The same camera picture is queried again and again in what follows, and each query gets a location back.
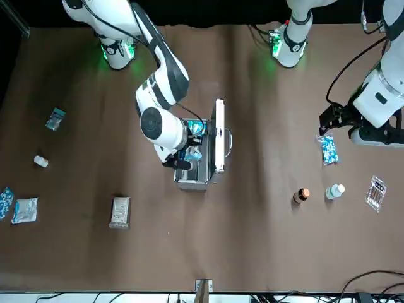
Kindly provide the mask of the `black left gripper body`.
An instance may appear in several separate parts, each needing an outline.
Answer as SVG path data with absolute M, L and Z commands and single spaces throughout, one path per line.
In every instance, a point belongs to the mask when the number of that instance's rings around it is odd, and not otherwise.
M 362 124 L 362 115 L 353 104 L 347 104 L 337 109 L 337 114 L 337 121 L 340 127 L 360 126 Z

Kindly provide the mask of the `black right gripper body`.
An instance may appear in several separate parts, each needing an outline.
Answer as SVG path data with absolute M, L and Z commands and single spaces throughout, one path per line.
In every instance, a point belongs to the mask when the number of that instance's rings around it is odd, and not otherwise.
M 192 165 L 189 161 L 185 160 L 185 152 L 178 151 L 174 155 L 169 155 L 165 162 L 162 163 L 164 167 L 172 169 L 191 169 Z

